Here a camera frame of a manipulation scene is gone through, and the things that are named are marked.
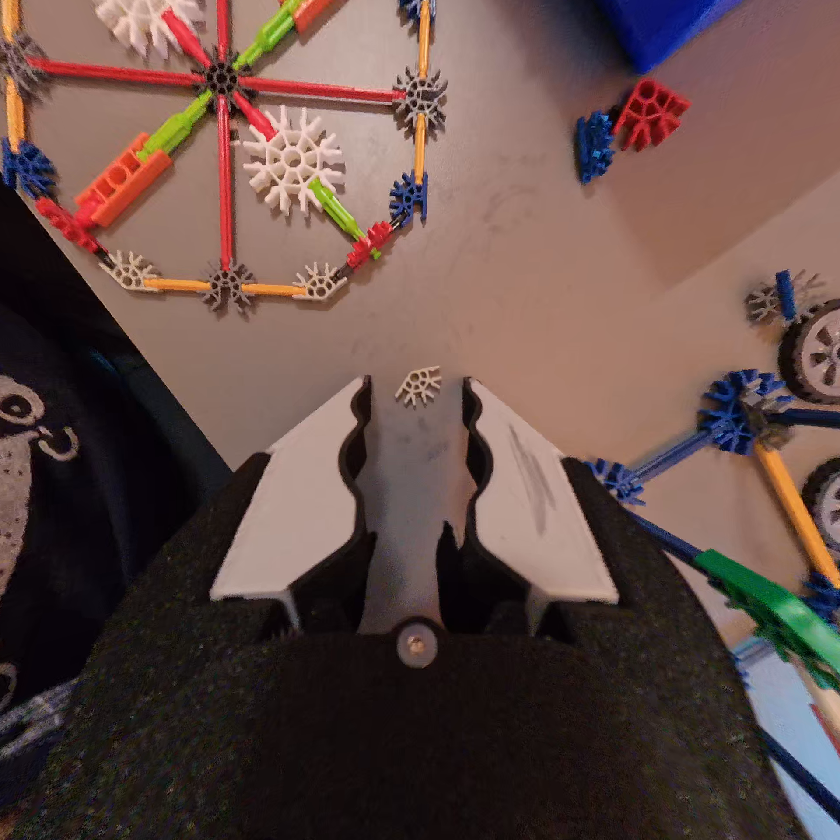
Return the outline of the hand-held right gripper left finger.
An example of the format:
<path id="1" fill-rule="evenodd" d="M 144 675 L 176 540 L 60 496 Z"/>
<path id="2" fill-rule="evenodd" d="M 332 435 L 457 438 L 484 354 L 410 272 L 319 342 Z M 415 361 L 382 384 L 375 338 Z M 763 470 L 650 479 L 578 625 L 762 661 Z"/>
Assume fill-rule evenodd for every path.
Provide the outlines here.
<path id="1" fill-rule="evenodd" d="M 372 382 L 358 376 L 265 451 L 267 462 L 208 596 L 273 601 L 299 632 L 336 607 L 355 631 L 375 534 L 357 478 Z"/>

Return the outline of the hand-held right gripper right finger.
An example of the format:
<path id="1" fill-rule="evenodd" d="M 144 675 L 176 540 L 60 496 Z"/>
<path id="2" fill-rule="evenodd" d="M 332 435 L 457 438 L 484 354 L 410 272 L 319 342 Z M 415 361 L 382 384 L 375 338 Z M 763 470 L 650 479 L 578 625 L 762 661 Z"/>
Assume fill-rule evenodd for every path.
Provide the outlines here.
<path id="1" fill-rule="evenodd" d="M 556 603 L 617 606 L 620 594 L 562 453 L 474 377 L 463 383 L 469 580 L 483 601 L 520 602 L 531 635 Z"/>

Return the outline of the grey connector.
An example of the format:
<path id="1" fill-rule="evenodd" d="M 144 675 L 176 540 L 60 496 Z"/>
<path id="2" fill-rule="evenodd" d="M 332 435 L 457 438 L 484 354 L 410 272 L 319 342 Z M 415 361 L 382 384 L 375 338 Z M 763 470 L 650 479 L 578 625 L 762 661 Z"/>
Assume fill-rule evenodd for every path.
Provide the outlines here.
<path id="1" fill-rule="evenodd" d="M 439 365 L 429 365 L 409 371 L 394 393 L 404 406 L 426 406 L 440 393 L 443 377 Z"/>

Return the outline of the colourful toy car model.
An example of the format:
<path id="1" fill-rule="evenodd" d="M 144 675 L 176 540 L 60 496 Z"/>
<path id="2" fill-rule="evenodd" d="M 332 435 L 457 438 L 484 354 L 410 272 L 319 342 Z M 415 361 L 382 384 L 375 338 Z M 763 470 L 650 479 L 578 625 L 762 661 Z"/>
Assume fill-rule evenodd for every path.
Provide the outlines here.
<path id="1" fill-rule="evenodd" d="M 701 550 L 632 513 L 659 548 L 702 574 L 727 607 L 749 616 L 753 639 L 735 655 L 748 690 L 748 663 L 768 653 L 796 674 L 822 741 L 838 753 L 838 456 L 815 467 L 799 487 L 781 452 L 800 428 L 838 430 L 839 300 L 823 294 L 818 274 L 778 271 L 745 296 L 745 318 L 779 340 L 776 369 L 730 371 L 710 384 L 696 430 L 627 467 L 589 461 L 595 478 L 625 506 L 643 506 L 654 478 L 704 448 L 757 459 L 800 541 L 811 569 L 798 595 L 731 560 Z"/>

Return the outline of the red clip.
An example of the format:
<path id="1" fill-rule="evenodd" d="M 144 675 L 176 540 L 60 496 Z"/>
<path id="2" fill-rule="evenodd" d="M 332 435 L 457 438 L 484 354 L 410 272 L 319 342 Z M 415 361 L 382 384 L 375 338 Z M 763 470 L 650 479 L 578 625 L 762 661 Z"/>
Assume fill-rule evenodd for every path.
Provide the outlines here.
<path id="1" fill-rule="evenodd" d="M 375 259 L 375 255 L 379 254 L 382 247 L 393 237 L 402 221 L 402 217 L 397 217 L 390 222 L 381 221 L 368 227 L 366 233 L 353 244 L 353 248 L 339 269 L 339 274 L 349 276 L 369 259 Z"/>

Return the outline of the colourful spoked wheel model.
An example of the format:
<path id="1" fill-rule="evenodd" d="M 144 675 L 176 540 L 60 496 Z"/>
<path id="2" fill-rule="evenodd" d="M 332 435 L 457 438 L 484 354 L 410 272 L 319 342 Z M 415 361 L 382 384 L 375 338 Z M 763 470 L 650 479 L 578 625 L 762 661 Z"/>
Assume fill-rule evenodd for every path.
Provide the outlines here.
<path id="1" fill-rule="evenodd" d="M 230 2 L 216 2 L 216 44 L 204 47 L 198 30 L 205 22 L 203 2 L 96 2 L 94 11 L 111 37 L 141 58 L 153 48 L 164 60 L 174 49 L 193 62 L 192 71 L 115 67 L 49 59 L 22 26 L 21 2 L 2 2 L 2 99 L 6 129 L 2 136 L 2 183 L 32 202 L 36 213 L 79 249 L 122 289 L 136 294 L 190 294 L 211 312 L 234 307 L 247 316 L 256 299 L 326 303 L 341 291 L 368 261 L 382 257 L 384 245 L 349 276 L 344 264 L 305 266 L 290 284 L 257 281 L 235 260 L 233 147 L 240 144 L 248 159 L 248 184 L 274 212 L 288 215 L 293 201 L 303 214 L 310 208 L 325 214 L 353 244 L 362 228 L 342 204 L 337 187 L 343 183 L 343 153 L 334 133 L 326 133 L 320 118 L 307 110 L 297 120 L 281 106 L 278 114 L 258 108 L 259 93 L 298 99 L 371 105 L 394 111 L 398 124 L 413 138 L 413 166 L 395 180 L 389 192 L 390 222 L 402 217 L 394 235 L 415 217 L 427 221 L 429 175 L 425 166 L 427 139 L 445 122 L 442 104 L 447 81 L 432 72 L 430 49 L 436 2 L 398 2 L 400 17 L 415 28 L 417 60 L 387 89 L 364 89 L 258 77 L 255 68 L 289 35 L 303 36 L 331 2 L 279 2 L 252 42 L 236 51 L 232 41 Z M 27 106 L 54 79 L 123 82 L 194 91 L 184 108 L 151 133 L 140 133 L 103 172 L 63 206 L 55 196 L 57 170 L 45 152 L 28 137 Z M 141 255 L 110 252 L 97 233 L 116 223 L 173 165 L 175 153 L 196 127 L 213 115 L 217 128 L 220 256 L 206 279 L 162 277 Z"/>

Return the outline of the dark printed shirt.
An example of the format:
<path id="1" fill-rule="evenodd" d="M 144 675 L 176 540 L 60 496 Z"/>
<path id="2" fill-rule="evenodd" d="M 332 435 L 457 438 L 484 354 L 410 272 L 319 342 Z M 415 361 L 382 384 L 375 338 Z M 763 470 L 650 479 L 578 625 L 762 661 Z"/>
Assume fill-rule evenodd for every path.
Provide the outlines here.
<path id="1" fill-rule="evenodd" d="M 2 806 L 22 801 L 133 580 L 221 490 L 209 443 L 22 197 L 2 186 Z"/>

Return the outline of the small blue red connector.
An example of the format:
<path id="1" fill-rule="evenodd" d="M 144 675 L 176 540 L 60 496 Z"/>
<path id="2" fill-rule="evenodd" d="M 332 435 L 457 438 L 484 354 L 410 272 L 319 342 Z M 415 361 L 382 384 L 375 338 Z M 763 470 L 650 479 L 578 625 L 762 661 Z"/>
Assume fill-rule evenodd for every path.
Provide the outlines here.
<path id="1" fill-rule="evenodd" d="M 595 110 L 574 126 L 574 165 L 579 183 L 604 176 L 618 151 L 659 146 L 680 127 L 691 101 L 654 78 L 639 80 L 613 108 Z"/>

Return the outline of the blue bin with toy pieces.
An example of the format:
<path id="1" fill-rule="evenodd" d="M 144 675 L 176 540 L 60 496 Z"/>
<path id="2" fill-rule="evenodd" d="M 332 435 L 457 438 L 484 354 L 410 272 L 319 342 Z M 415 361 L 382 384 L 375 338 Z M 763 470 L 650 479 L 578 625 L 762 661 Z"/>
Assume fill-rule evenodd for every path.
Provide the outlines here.
<path id="1" fill-rule="evenodd" d="M 740 1 L 596 1 L 629 63 L 645 74 L 728 14 Z"/>

